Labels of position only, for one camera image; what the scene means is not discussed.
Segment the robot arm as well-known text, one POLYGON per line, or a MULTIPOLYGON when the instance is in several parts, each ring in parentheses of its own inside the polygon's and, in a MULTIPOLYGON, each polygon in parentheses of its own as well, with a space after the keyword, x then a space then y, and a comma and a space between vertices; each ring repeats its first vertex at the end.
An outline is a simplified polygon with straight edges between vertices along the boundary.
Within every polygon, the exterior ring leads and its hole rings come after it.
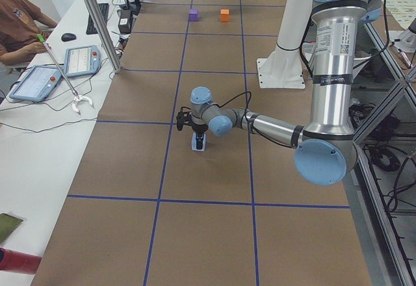
POLYGON ((309 67, 313 83, 311 117, 293 125, 248 109, 223 109, 211 91, 196 87, 190 111, 177 115, 177 128, 191 126, 192 149, 205 148, 207 131, 221 137, 238 127, 280 146, 293 148, 295 167, 307 181, 332 185, 354 167, 353 129, 348 125, 357 29, 376 20, 382 0, 287 0, 275 50, 257 61, 263 88, 300 88, 302 42, 310 23, 317 26, 309 67))

